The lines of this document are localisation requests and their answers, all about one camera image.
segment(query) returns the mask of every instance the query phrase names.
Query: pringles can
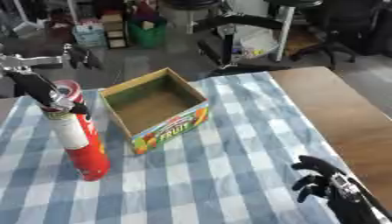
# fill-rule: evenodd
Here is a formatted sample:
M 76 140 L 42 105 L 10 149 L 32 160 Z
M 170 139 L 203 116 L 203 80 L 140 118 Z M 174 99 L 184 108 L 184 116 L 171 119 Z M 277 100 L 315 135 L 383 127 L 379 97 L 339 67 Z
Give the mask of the pringles can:
M 78 83 L 60 80 L 54 84 L 72 102 L 84 103 Z M 83 179 L 95 181 L 102 178 L 108 172 L 110 162 L 91 115 L 76 115 L 42 106 L 41 109 Z

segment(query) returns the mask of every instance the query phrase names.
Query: cardboard box on floor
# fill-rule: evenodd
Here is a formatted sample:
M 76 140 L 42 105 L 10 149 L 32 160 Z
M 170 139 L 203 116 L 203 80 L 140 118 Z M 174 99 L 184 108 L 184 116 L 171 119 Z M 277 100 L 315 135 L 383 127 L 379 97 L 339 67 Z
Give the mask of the cardboard box on floor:
M 101 91 L 136 154 L 144 154 L 208 118 L 208 101 L 170 68 Z

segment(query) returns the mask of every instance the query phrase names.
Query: tablecloth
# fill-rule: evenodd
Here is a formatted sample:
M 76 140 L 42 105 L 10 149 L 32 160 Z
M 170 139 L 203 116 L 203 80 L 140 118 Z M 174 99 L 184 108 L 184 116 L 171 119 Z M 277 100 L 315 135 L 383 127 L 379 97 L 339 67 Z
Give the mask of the tablecloth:
M 209 120 L 142 156 L 97 90 L 84 91 L 111 161 L 95 182 L 81 180 L 39 108 L 20 98 L 0 129 L 0 222 L 336 223 L 322 199 L 296 202 L 291 186 L 305 173 L 290 165 L 313 155 L 347 167 L 268 73 L 192 84 Z

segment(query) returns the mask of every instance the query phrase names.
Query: green storage bin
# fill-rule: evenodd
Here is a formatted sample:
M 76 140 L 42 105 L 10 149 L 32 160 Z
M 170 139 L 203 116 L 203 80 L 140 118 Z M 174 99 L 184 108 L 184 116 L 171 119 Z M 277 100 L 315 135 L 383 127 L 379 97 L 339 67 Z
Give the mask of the green storage bin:
M 147 31 L 132 22 L 128 25 L 132 40 L 145 48 L 154 48 L 162 45 L 166 38 L 166 23 L 159 24 Z

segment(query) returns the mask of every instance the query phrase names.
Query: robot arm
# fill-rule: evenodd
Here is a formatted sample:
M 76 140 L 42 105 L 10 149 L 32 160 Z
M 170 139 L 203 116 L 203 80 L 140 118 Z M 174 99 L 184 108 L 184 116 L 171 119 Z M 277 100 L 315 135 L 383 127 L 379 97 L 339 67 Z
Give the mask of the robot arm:
M 300 156 L 294 170 L 310 170 L 292 189 L 300 191 L 297 201 L 302 203 L 309 195 L 327 200 L 327 205 L 342 224 L 390 224 L 392 218 L 378 200 L 358 181 L 348 177 L 339 168 L 315 157 Z
M 83 104 L 69 101 L 53 83 L 31 69 L 33 66 L 63 64 L 67 61 L 73 68 L 77 68 L 81 63 L 89 69 L 102 69 L 101 62 L 89 50 L 70 44 L 64 45 L 63 55 L 55 57 L 25 59 L 20 55 L 0 54 L 0 69 L 2 75 L 13 79 L 19 88 L 43 106 L 75 114 L 86 114 L 87 108 Z

